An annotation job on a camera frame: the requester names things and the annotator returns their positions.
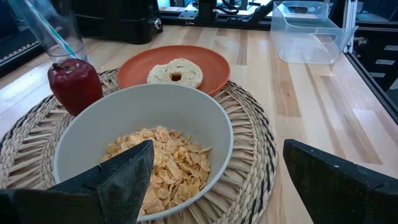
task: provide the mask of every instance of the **black machine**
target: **black machine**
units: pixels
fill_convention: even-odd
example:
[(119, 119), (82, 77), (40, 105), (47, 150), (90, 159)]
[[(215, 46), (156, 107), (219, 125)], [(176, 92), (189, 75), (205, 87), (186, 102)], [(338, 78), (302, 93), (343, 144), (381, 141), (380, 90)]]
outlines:
[(157, 0), (72, 0), (72, 9), (87, 37), (145, 44), (163, 31)]

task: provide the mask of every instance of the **straw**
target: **straw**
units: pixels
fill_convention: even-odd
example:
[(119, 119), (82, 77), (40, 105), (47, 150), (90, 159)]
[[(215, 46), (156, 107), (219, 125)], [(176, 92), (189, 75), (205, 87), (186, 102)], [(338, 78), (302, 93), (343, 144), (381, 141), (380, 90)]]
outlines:
[(33, 12), (33, 15), (37, 20), (44, 26), (45, 30), (52, 36), (52, 38), (57, 42), (57, 44), (65, 51), (71, 58), (79, 58), (73, 49), (68, 45), (68, 43), (62, 39), (58, 32), (47, 22), (47, 20), (38, 12), (38, 10), (28, 1), (25, 0), (29, 9)]

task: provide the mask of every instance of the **red apple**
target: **red apple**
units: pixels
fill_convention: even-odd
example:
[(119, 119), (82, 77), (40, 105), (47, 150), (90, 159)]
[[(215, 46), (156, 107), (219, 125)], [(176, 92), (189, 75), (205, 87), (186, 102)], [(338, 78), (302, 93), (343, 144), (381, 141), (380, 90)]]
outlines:
[(103, 97), (100, 78), (86, 61), (70, 58), (54, 63), (47, 75), (55, 97), (74, 116)]

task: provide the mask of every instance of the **bowl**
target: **bowl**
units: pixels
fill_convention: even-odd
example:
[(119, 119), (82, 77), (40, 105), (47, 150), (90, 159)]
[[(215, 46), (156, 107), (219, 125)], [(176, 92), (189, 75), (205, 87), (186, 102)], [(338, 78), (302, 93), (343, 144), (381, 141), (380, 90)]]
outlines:
[(147, 83), (147, 77), (156, 65), (169, 63), (176, 58), (185, 58), (197, 64), (203, 72), (198, 90), (215, 96), (229, 80), (231, 70), (223, 56), (210, 49), (189, 45), (158, 47), (137, 54), (119, 69), (117, 81), (120, 88)]
[(68, 126), (55, 149), (53, 174), (57, 184), (97, 166), (116, 138), (162, 125), (191, 134), (208, 155), (211, 171), (196, 196), (163, 212), (138, 217), (157, 220), (198, 200), (218, 181), (231, 157), (233, 129), (225, 110), (209, 95), (176, 84), (147, 84), (119, 90), (93, 103)]

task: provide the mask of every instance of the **cereal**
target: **cereal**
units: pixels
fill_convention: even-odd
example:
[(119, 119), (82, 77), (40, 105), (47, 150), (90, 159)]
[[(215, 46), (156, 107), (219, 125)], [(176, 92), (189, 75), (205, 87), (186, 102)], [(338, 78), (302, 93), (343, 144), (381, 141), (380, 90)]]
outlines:
[(211, 146), (191, 144), (191, 136), (158, 126), (142, 128), (124, 135), (106, 148), (103, 162), (145, 140), (154, 142), (154, 166), (139, 215), (148, 215), (175, 207), (202, 190), (210, 172), (207, 155)]

